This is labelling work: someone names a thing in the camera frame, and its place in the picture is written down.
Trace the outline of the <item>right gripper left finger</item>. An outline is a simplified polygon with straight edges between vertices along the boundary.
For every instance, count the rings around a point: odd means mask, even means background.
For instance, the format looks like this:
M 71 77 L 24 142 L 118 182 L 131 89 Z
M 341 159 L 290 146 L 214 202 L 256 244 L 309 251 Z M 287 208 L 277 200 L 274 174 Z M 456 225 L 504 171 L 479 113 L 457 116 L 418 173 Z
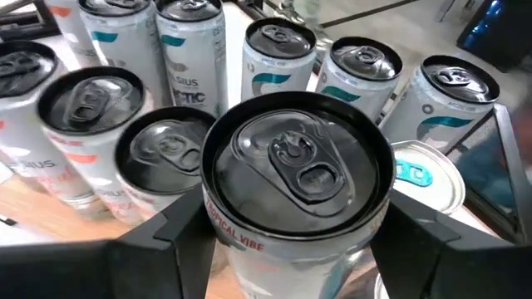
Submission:
M 195 186 L 115 239 L 0 248 L 0 299 L 204 299 L 214 248 Z

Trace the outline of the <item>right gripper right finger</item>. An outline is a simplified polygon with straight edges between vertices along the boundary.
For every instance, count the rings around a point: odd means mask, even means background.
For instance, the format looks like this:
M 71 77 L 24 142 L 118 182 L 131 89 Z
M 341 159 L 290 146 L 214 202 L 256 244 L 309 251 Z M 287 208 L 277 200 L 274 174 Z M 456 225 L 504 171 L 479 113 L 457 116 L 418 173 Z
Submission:
M 532 245 L 514 245 L 397 191 L 371 241 L 391 299 L 532 299 Z

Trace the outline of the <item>silver blue beverage can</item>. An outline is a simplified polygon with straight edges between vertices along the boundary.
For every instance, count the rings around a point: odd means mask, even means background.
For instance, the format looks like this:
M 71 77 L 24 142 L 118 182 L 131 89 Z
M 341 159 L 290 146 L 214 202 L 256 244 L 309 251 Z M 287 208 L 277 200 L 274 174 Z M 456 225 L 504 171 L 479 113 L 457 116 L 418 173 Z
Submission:
M 396 191 L 447 215 L 463 205 L 464 180 L 439 150 L 418 140 L 396 142 L 392 148 L 397 162 Z
M 80 17 L 102 64 L 135 73 L 154 106 L 172 106 L 153 0 L 78 0 Z

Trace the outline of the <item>Celsius Tropical Vibe can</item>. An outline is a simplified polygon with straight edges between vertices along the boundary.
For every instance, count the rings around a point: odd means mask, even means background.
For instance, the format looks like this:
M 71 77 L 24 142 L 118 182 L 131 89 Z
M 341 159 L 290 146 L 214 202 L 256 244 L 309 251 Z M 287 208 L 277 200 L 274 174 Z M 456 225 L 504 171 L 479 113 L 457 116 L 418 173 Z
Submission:
M 102 220 L 110 210 L 46 137 L 37 115 L 42 91 L 65 73 L 62 60 L 44 44 L 0 43 L 0 150 L 83 218 Z
M 37 100 L 45 136 L 113 216 L 131 226 L 143 219 L 116 177 L 114 150 L 124 129 L 154 108 L 141 79 L 113 66 L 69 72 L 47 86 Z
M 81 20 L 78 0 L 44 2 L 81 67 L 99 66 L 101 61 Z
M 200 173 L 245 299 L 335 299 L 386 215 L 396 161 L 359 109 L 285 91 L 217 119 Z

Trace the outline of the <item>Celsius Arctic Vibe can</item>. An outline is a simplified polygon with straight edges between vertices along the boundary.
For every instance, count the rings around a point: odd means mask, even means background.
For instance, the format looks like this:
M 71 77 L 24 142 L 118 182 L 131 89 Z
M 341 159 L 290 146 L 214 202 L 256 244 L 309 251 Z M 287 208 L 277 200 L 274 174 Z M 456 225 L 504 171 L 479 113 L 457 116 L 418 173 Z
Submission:
M 375 121 L 397 87 L 402 60 L 367 37 L 342 37 L 323 58 L 315 91 L 357 107 Z
M 241 100 L 306 90 L 317 58 L 316 43 L 313 31 L 281 17 L 251 23 L 243 44 Z
M 157 0 L 156 25 L 175 105 L 220 117 L 228 109 L 220 0 Z
M 498 83 L 478 66 L 454 56 L 429 56 L 381 123 L 382 133 L 392 143 L 419 140 L 446 153 L 490 112 L 499 95 Z

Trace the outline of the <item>dark blue floor object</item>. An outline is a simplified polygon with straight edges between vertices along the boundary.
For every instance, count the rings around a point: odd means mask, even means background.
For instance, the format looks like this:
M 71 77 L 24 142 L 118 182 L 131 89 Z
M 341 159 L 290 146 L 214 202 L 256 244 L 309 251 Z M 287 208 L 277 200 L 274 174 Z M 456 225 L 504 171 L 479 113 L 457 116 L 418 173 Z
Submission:
M 532 55 L 532 0 L 484 0 L 456 45 L 502 72 Z

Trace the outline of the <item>wooden shelf with black frame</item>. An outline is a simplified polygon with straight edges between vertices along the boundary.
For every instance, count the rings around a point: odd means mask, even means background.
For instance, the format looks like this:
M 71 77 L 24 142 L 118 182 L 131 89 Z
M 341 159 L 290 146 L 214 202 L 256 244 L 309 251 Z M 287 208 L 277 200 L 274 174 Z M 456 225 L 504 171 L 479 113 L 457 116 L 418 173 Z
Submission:
M 525 177 L 522 165 L 516 162 L 519 147 L 511 115 L 505 105 L 497 105 L 486 118 L 493 121 L 493 131 L 499 136 L 501 153 L 508 163 L 508 180 L 515 186 L 515 199 L 526 203 L 532 215 L 532 186 Z M 9 179 L 0 186 L 0 215 L 13 218 L 20 228 L 41 233 L 44 241 L 49 243 L 116 238 L 129 230 L 116 220 L 84 220 L 51 196 L 23 186 L 19 179 Z M 493 282 L 488 282 L 484 271 L 467 275 L 465 265 L 453 266 L 447 262 L 445 265 L 451 270 L 450 277 L 456 280 L 449 286 L 449 298 L 488 299 L 487 295 L 481 295 L 480 292 L 507 283 L 513 287 L 514 294 L 496 295 L 494 299 L 532 299 L 532 240 L 528 245 L 519 245 L 518 238 L 511 236 L 495 216 L 488 214 L 487 205 L 481 203 L 479 195 L 474 192 L 468 194 L 465 207 L 451 216 L 478 230 L 477 236 L 471 240 L 475 245 L 480 243 L 480 238 L 488 235 L 507 240 L 511 245 L 505 250 L 509 255 L 508 262 L 502 262 L 498 257 L 490 260 L 490 270 L 501 268 L 494 275 Z

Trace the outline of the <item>black aluminium table frame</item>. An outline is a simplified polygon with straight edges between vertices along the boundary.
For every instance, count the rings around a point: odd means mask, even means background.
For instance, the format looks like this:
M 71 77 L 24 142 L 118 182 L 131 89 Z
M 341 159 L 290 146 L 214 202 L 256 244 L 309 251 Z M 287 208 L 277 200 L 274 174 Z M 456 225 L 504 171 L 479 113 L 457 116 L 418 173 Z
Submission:
M 236 4 L 238 8 L 244 11 L 253 20 L 264 17 L 282 17 L 286 18 L 279 9 L 280 0 L 226 0 Z

